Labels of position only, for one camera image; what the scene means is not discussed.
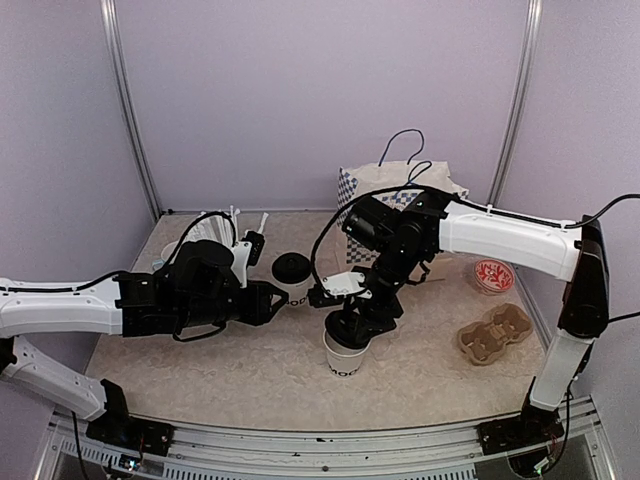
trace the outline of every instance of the table surface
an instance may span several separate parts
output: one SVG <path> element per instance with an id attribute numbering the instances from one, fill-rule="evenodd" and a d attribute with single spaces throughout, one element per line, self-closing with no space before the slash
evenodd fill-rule
<path id="1" fill-rule="evenodd" d="M 135 265 L 151 271 L 162 248 L 194 218 L 164 216 Z M 309 255 L 327 213 L 275 213 L 267 243 L 250 278 L 270 279 L 275 258 Z M 260 215 L 242 214 L 240 231 L 256 229 Z M 320 250 L 321 275 L 338 272 L 330 232 Z M 535 334 L 493 365 L 473 366 L 455 344 L 456 332 L 505 302 L 522 306 L 515 289 L 478 293 L 476 259 L 459 255 L 447 279 L 406 286 L 398 328 L 372 341 L 361 370 L 332 375 L 322 343 L 330 309 L 283 309 L 262 327 L 230 322 L 217 337 L 181 344 L 169 336 L 101 336 L 87 374 L 125 391 L 134 414 L 205 425 L 270 430 L 374 430 L 469 420 L 518 410 L 543 360 Z"/>

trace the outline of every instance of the purple wall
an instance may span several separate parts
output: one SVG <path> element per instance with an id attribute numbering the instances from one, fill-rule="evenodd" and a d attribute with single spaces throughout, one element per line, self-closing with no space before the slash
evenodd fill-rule
<path id="1" fill-rule="evenodd" d="M 163 205 L 335 208 L 338 167 L 377 161 L 407 127 L 485 200 L 526 14 L 525 0 L 119 2 Z"/>
<path id="2" fill-rule="evenodd" d="M 578 219 L 640 191 L 640 4 L 545 2 L 531 89 L 501 207 Z M 640 202 L 602 219 L 613 316 L 640 310 Z M 563 285 L 525 273 L 555 326 Z M 640 468 L 640 321 L 611 326 L 581 388 L 592 393 L 622 469 Z"/>
<path id="3" fill-rule="evenodd" d="M 151 229 L 99 2 L 0 5 L 0 276 L 91 279 L 130 267 Z M 95 336 L 33 338 L 84 368 Z M 52 405 L 0 383 L 2 478 L 32 478 Z"/>

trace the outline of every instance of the white paper bag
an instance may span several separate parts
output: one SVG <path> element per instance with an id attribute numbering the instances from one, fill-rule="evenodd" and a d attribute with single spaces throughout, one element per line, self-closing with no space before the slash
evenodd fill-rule
<path id="1" fill-rule="evenodd" d="M 338 207 L 342 207 L 352 198 L 359 197 L 364 193 L 407 184 L 434 187 L 444 192 L 461 195 L 468 194 L 469 190 L 453 183 L 449 178 L 450 175 L 447 162 L 431 162 L 429 160 L 415 163 L 384 162 L 380 166 L 376 163 L 370 163 L 357 168 L 341 168 L 338 177 Z M 376 198 L 392 208 L 402 210 L 419 193 L 420 190 L 403 190 L 377 195 Z M 367 250 L 342 232 L 342 223 L 347 215 L 348 211 L 340 216 L 335 229 L 335 252 L 341 270 L 350 270 L 356 264 L 371 262 L 377 256 L 376 252 Z"/>

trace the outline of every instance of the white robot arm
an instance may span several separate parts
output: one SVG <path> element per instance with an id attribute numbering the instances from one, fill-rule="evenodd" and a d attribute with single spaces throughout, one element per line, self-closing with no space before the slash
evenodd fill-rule
<path id="1" fill-rule="evenodd" d="M 497 258 L 568 282 L 558 329 L 521 414 L 479 427 L 487 454 L 562 436 L 558 406 L 609 320 L 609 275 L 599 223 L 589 220 L 577 228 L 572 221 L 528 217 L 433 188 L 413 188 L 423 192 L 403 211 L 370 195 L 343 207 L 351 210 L 342 230 L 379 256 L 370 269 L 356 267 L 322 280 L 314 271 L 310 303 L 344 304 L 327 317 L 327 333 L 345 348 L 361 349 L 373 337 L 393 330 L 402 315 L 397 291 L 412 283 L 409 275 L 416 266 L 423 267 L 424 280 L 428 269 L 422 262 L 440 252 Z"/>
<path id="2" fill-rule="evenodd" d="M 247 279 L 258 261 L 262 235 L 248 232 L 232 249 L 208 240 L 186 242 L 175 261 L 154 274 L 116 272 L 90 283 L 25 283 L 0 278 L 0 380 L 32 390 L 90 422 L 92 438 L 125 448 L 166 454 L 167 424 L 129 416 L 122 389 L 81 375 L 53 360 L 22 335 L 95 332 L 172 334 L 210 324 L 214 335 L 235 320 L 268 323 L 287 301 L 267 282 Z"/>

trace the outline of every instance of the cup lid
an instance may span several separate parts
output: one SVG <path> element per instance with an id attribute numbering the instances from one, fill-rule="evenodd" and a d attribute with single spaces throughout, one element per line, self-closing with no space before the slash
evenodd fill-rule
<path id="1" fill-rule="evenodd" d="M 271 274 L 277 281 L 285 284 L 304 282 L 311 275 L 311 262 L 299 253 L 285 253 L 273 262 Z"/>

